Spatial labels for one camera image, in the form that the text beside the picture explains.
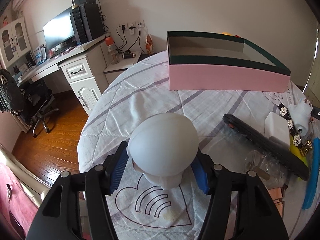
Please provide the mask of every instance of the power outlet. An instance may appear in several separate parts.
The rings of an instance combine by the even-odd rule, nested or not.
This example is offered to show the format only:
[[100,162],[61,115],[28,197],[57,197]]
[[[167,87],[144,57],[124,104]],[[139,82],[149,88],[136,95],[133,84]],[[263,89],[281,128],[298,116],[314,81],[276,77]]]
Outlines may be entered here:
[[134,35],[134,29],[130,30],[130,27],[135,27],[135,22],[128,23],[129,34]]
[[128,24],[127,24],[127,23],[120,23],[120,24],[119,24],[119,26],[122,26],[122,25],[124,25],[124,27],[125,27],[125,31],[129,30],[129,29],[128,29]]
[[137,21],[137,28],[144,28],[144,20]]

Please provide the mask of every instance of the open box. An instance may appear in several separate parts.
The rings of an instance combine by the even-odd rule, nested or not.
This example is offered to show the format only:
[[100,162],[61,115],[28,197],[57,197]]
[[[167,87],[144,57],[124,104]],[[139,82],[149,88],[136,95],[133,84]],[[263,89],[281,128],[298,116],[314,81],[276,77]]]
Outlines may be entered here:
[[291,71],[256,44],[204,32],[168,32],[170,90],[282,93]]

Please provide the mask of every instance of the monitor screen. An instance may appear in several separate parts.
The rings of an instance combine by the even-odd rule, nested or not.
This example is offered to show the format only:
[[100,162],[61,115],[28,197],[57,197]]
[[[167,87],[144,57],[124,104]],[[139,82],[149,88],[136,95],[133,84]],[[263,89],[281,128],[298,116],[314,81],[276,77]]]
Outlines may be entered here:
[[52,49],[75,35],[69,16],[71,9],[71,7],[66,9],[43,26],[47,49]]

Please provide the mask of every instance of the cabinet door handle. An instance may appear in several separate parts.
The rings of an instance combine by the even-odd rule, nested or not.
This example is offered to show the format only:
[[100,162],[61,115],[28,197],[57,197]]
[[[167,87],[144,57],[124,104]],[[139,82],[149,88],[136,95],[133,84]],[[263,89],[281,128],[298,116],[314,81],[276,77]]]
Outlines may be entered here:
[[80,71],[82,71],[82,69],[79,69],[77,72],[72,72],[72,71],[71,71],[71,73],[70,73],[70,74],[71,74],[71,75],[74,75],[74,74],[79,73]]
[[[80,99],[82,99],[81,97],[78,97],[78,99],[79,99],[79,102],[80,102]],[[84,100],[82,99],[82,101],[84,102]],[[81,102],[80,102],[81,103]],[[82,106],[86,106],[86,105],[83,105],[83,104],[81,104]]]

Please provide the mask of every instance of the bed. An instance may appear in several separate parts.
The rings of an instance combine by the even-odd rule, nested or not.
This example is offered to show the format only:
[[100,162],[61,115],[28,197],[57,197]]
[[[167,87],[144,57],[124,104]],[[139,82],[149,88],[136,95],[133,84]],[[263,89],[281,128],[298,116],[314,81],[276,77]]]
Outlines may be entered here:
[[[188,117],[199,135],[199,148],[215,163],[230,171],[243,172],[244,160],[255,149],[246,138],[227,127],[222,117],[234,114],[260,133],[277,105],[297,104],[304,98],[289,82],[286,92],[231,90],[169,90],[167,52],[153,55],[121,73],[99,98],[78,144],[80,172],[103,163],[120,142],[148,117],[177,113]],[[313,124],[320,136],[319,122]],[[294,239],[319,202],[319,183],[311,208],[301,210],[307,183],[288,175],[284,223]],[[117,191],[107,197],[110,215],[119,239],[195,239],[205,217],[209,196],[197,187],[192,170],[185,170],[179,187],[164,191],[151,185],[129,160]],[[232,195],[226,239],[232,237],[236,215],[236,193]]]

